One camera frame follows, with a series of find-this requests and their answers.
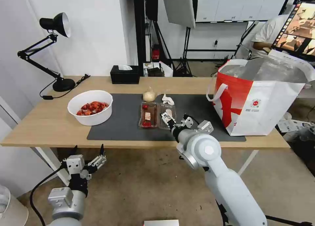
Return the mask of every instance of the shopping bag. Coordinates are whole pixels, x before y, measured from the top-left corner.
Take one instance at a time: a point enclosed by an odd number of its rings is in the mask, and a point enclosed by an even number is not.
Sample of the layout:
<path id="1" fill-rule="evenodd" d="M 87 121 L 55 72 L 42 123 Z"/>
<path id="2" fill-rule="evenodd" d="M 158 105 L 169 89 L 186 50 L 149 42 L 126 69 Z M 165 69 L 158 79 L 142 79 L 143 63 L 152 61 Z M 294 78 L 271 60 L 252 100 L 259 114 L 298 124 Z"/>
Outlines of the shopping bag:
<path id="1" fill-rule="evenodd" d="M 296 99 L 313 67 L 272 50 L 266 58 L 228 60 L 219 68 L 210 99 L 231 136 L 268 135 Z"/>

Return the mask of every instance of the lamp shade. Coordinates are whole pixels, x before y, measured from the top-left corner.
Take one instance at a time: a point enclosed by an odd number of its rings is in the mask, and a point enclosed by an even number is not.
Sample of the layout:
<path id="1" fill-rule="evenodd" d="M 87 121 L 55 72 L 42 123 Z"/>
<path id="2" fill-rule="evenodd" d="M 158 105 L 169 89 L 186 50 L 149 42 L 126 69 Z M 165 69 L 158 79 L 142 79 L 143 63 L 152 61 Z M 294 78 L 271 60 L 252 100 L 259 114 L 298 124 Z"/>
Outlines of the lamp shade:
<path id="1" fill-rule="evenodd" d="M 43 29 L 56 30 L 65 37 L 71 36 L 70 24 L 66 13 L 59 13 L 53 19 L 41 18 L 39 24 Z"/>

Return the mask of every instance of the clear plastic tray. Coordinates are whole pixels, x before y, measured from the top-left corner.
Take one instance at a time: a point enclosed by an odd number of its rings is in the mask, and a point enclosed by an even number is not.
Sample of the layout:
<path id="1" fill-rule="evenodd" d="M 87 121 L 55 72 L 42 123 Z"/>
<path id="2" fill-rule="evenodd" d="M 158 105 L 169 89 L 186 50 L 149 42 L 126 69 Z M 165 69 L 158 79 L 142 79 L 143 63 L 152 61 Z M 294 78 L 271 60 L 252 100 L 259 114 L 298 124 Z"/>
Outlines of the clear plastic tray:
<path id="1" fill-rule="evenodd" d="M 141 128 L 156 128 L 159 121 L 158 104 L 155 102 L 142 102 L 141 117 L 139 120 L 139 127 Z"/>
<path id="2" fill-rule="evenodd" d="M 163 122 L 162 118 L 160 117 L 161 113 L 166 112 L 166 110 L 170 110 L 168 112 L 170 112 L 171 116 L 176 120 L 176 109 L 175 109 L 175 105 L 169 105 L 169 104 L 159 104 L 159 113 L 158 113 L 158 117 L 159 117 L 159 123 L 158 123 L 158 127 L 160 129 L 166 129 L 166 130 L 170 130 L 170 128 Z"/>

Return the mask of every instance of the lamp arm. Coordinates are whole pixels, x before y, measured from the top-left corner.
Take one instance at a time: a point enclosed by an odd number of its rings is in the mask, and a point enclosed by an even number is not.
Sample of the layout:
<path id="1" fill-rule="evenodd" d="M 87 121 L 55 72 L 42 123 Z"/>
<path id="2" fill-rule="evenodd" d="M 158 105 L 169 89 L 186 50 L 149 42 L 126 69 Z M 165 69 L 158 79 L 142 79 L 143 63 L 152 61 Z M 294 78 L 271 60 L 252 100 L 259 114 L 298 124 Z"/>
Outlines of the lamp arm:
<path id="1" fill-rule="evenodd" d="M 47 45 L 44 45 L 42 47 L 39 48 L 34 48 L 35 46 L 37 46 L 38 44 L 51 39 L 52 42 L 48 43 Z M 56 78 L 57 80 L 62 80 L 63 78 L 60 76 L 60 74 L 56 74 L 54 73 L 52 70 L 45 68 L 44 66 L 40 65 L 39 63 L 33 61 L 30 56 L 32 56 L 33 54 L 45 49 L 46 47 L 50 46 L 51 44 L 54 44 L 57 42 L 57 35 L 56 34 L 49 34 L 47 37 L 45 37 L 44 39 L 40 40 L 39 42 L 35 43 L 34 45 L 26 48 L 25 50 L 19 51 L 17 53 L 17 56 L 23 60 L 25 60 L 26 62 L 29 62 L 30 64 L 32 64 L 33 66 L 39 68 L 40 70 L 44 71 L 45 73 L 49 74 L 50 76 Z"/>

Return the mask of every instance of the black tissue box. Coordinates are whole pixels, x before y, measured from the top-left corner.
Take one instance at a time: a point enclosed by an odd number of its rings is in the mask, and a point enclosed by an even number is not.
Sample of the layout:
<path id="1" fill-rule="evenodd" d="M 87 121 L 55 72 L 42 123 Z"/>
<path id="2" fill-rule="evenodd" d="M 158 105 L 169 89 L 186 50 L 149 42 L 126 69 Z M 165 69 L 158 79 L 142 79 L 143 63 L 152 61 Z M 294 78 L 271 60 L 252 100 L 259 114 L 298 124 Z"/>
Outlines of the black tissue box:
<path id="1" fill-rule="evenodd" d="M 130 67 L 132 70 L 119 70 L 118 65 L 114 65 L 111 70 L 112 84 L 139 84 L 138 66 Z"/>

